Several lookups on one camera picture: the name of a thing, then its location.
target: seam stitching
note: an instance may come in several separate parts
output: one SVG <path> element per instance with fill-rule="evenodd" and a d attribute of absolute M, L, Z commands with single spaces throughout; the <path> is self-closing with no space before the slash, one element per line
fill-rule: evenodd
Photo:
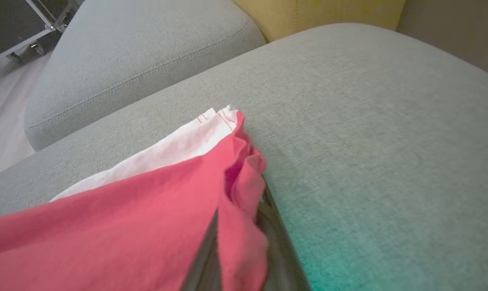
<path fill-rule="evenodd" d="M 297 33 L 298 32 L 298 14 L 299 14 L 299 10 L 300 10 L 300 7 L 299 7 L 299 3 L 298 3 L 298 0 L 294 0 L 294 5 L 292 6 L 292 9 L 294 11 L 293 13 L 293 17 L 292 17 L 292 29 L 293 29 L 293 32 L 292 33 Z"/>
<path fill-rule="evenodd" d="M 207 52 L 207 51 L 211 50 L 212 48 L 215 48 L 221 44 L 224 44 L 225 42 L 230 41 L 238 33 L 242 32 L 246 28 L 247 24 L 248 24 L 247 19 L 244 19 L 244 26 L 242 26 L 242 28 L 240 28 L 235 33 L 233 33 L 231 35 L 226 35 L 226 36 L 224 36 L 224 37 L 222 37 L 216 41 L 213 41 L 210 44 L 208 44 L 207 46 L 204 46 L 203 48 L 195 48 L 194 50 L 191 50 L 191 51 L 184 53 L 183 55 L 180 55 L 178 57 L 175 57 L 173 59 L 165 61 L 165 62 L 158 64 L 158 65 L 156 65 L 150 69 L 144 70 L 144 71 L 142 71 L 136 75 L 133 75 L 133 76 L 129 77 L 128 79 L 125 79 L 124 81 L 121 81 L 121 82 L 119 82 L 119 83 L 117 83 L 117 84 L 115 84 L 115 85 L 113 85 L 113 86 L 111 86 L 111 87 L 109 87 L 103 91 L 100 91 L 96 94 L 89 96 L 88 98 L 81 100 L 78 103 L 75 103 L 74 105 L 72 105 L 70 107 L 67 107 L 65 110 L 62 110 L 57 114 L 54 114 L 52 117 L 46 119 L 42 123 L 32 125 L 31 127 L 25 127 L 25 130 L 30 131 L 33 129 L 38 129 L 40 127 L 44 127 L 45 125 L 48 125 L 48 124 L 50 124 L 56 120 L 59 120 L 59 119 L 65 117 L 66 115 L 70 114 L 71 112 L 74 112 L 74 111 L 84 107 L 85 105 L 88 105 L 89 103 L 92 103 L 94 101 L 99 100 L 100 98 L 106 96 L 107 94 L 116 92 L 116 91 L 118 91 L 118 90 L 120 90 L 120 89 L 122 89 L 128 85 L 135 83 L 136 81 L 139 81 L 143 78 L 151 76 L 152 74 L 155 74 L 156 72 L 159 72 L 159 71 L 161 71 L 165 68 L 168 68 L 174 64 L 180 63 L 181 61 L 186 61 L 187 59 L 190 59 L 196 55 L 199 55 L 200 53 Z"/>

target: folded fabric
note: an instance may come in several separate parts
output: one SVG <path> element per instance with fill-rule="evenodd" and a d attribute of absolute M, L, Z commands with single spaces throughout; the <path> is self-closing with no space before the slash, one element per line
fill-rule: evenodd
<path fill-rule="evenodd" d="M 177 291 L 216 208 L 223 289 L 259 290 L 266 164 L 237 118 L 205 155 L 0 217 L 0 291 Z"/>
<path fill-rule="evenodd" d="M 204 155 L 235 129 L 236 120 L 237 111 L 231 110 L 230 105 L 218 112 L 211 108 L 166 138 L 123 160 L 113 168 L 73 184 L 51 201 Z"/>

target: sofa cushion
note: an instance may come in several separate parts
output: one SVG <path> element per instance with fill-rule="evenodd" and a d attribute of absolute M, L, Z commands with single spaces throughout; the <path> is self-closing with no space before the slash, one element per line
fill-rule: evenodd
<path fill-rule="evenodd" d="M 366 25 L 280 39 L 102 118 L 0 173 L 0 215 L 228 103 L 312 289 L 488 290 L 488 73 Z"/>
<path fill-rule="evenodd" d="M 30 96 L 28 140 L 39 151 L 264 43 L 229 0 L 86 1 Z"/>

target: yellow cushion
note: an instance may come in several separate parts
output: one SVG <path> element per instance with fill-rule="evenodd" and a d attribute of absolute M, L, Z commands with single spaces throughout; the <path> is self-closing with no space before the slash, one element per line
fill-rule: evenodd
<path fill-rule="evenodd" d="M 233 0 L 246 11 L 266 40 L 316 26 L 357 22 L 395 30 L 405 0 Z"/>

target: red cloth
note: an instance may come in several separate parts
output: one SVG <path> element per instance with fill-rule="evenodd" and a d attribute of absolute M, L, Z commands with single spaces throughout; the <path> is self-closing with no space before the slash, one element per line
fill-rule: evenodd
<path fill-rule="evenodd" d="M 266 163 L 243 123 L 203 156 L 0 217 L 0 291 L 178 290 L 216 208 L 223 289 L 258 290 Z"/>

